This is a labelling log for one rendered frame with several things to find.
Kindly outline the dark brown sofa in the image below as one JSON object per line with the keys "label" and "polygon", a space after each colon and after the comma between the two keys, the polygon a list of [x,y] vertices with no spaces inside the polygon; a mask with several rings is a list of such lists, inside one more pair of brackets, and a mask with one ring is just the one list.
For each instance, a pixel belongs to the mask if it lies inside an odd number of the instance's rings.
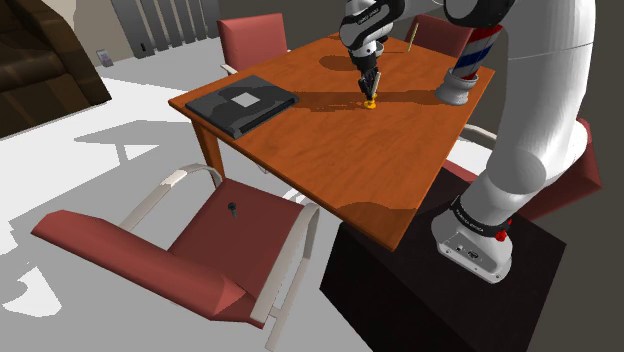
{"label": "dark brown sofa", "polygon": [[0,138],[110,99],[61,15],[42,0],[0,0]]}

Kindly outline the red white blue striped vase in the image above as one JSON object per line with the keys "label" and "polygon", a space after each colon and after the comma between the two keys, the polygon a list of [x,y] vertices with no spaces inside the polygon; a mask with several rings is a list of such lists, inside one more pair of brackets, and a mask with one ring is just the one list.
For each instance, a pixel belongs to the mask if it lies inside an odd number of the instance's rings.
{"label": "red white blue striped vase", "polygon": [[467,103],[470,90],[478,80],[477,71],[498,38],[503,26],[476,28],[472,31],[455,66],[444,76],[435,90],[435,97],[443,103],[461,106]]}

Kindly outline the orange wooden table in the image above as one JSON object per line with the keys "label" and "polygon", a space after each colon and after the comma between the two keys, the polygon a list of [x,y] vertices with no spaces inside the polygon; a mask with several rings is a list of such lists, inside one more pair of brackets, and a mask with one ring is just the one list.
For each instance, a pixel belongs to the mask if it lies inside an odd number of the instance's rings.
{"label": "orange wooden table", "polygon": [[299,101],[231,146],[394,250],[493,77],[481,68],[468,102],[446,105],[434,92],[453,64],[389,39],[368,109],[339,37],[321,38],[251,68]]}

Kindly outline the grey slatted radiator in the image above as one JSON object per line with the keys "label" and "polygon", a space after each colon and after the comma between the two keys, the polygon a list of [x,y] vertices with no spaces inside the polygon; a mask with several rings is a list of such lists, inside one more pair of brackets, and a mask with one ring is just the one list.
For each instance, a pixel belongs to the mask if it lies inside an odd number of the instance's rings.
{"label": "grey slatted radiator", "polygon": [[111,0],[135,58],[217,38],[219,0]]}

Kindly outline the dark grey closed laptop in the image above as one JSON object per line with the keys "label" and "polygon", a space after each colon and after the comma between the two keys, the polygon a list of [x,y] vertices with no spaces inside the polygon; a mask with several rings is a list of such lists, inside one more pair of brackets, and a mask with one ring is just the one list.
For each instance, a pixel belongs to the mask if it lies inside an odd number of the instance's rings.
{"label": "dark grey closed laptop", "polygon": [[299,102],[299,97],[250,75],[185,104],[185,107],[238,139]]}

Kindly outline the dark robot stand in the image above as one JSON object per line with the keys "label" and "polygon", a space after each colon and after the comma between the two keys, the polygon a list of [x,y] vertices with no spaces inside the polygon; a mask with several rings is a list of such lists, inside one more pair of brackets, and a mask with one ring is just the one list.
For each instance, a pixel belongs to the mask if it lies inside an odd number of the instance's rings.
{"label": "dark robot stand", "polygon": [[467,186],[440,170],[393,252],[340,224],[320,289],[373,352],[527,352],[566,245],[516,215],[507,277],[469,273],[431,233]]}

